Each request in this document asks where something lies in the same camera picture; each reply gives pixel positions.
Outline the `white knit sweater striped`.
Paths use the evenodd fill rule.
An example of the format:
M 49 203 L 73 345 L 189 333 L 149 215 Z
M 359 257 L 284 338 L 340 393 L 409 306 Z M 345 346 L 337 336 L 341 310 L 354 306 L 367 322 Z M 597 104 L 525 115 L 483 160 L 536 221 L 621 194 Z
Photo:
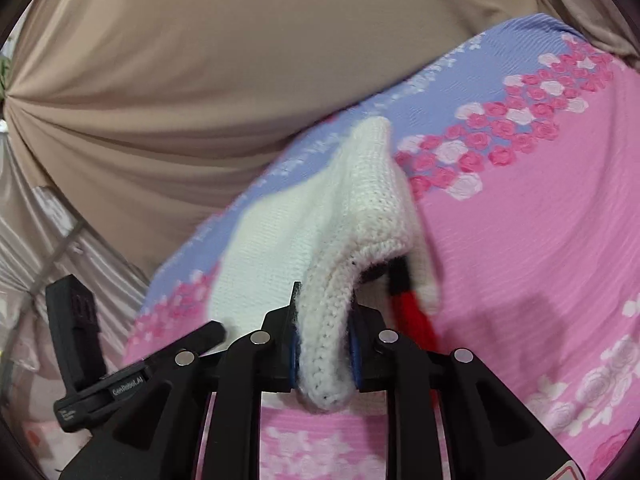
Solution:
M 221 322 L 230 341 L 295 299 L 296 388 L 316 411 L 339 410 L 355 392 L 347 320 L 364 271 L 406 257 L 420 312 L 434 312 L 439 300 L 408 179 L 390 154 L 391 136 L 388 119 L 367 118 L 318 174 L 250 205 L 208 298 L 208 317 Z

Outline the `grey pleated curtain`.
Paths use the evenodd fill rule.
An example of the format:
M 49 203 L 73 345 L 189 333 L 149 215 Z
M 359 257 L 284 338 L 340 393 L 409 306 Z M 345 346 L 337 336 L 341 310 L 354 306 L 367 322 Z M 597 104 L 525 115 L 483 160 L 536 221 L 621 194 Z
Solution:
M 29 185 L 1 135 L 1 347 L 23 314 L 42 318 L 44 288 L 67 274 L 96 297 L 101 344 L 117 365 L 139 312 L 148 280 L 48 186 Z

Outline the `beige curtain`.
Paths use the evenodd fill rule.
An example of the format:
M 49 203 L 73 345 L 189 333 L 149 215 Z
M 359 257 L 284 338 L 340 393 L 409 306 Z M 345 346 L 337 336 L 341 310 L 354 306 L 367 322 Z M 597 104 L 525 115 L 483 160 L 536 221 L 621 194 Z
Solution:
M 547 0 L 34 0 L 4 114 L 24 175 L 152 274 L 299 131 Z

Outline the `floral beige cloth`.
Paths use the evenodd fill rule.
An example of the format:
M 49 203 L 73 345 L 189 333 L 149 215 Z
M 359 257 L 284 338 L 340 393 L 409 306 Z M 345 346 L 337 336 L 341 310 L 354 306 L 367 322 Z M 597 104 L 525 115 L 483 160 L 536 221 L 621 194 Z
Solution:
M 596 47 L 639 70 L 639 39 L 614 0 L 539 0 L 541 9 L 574 27 Z

